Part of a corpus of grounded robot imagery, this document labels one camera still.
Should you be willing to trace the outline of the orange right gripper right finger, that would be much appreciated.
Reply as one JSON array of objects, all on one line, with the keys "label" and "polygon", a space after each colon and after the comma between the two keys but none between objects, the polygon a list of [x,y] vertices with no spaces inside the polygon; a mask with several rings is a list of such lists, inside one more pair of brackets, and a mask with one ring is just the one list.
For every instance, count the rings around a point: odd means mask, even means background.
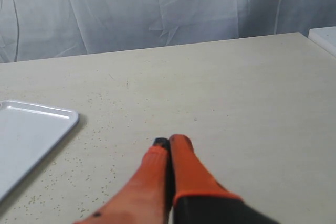
[{"label": "orange right gripper right finger", "polygon": [[174,223],[275,223],[225,189],[181,134],[169,138],[175,178]]}]

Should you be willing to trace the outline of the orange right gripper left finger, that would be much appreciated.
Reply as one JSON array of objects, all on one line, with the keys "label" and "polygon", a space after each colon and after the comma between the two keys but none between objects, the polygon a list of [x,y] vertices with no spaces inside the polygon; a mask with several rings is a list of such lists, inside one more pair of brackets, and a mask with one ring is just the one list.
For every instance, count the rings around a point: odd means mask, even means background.
[{"label": "orange right gripper left finger", "polygon": [[170,144],[159,137],[123,188],[77,223],[168,223],[169,215]]}]

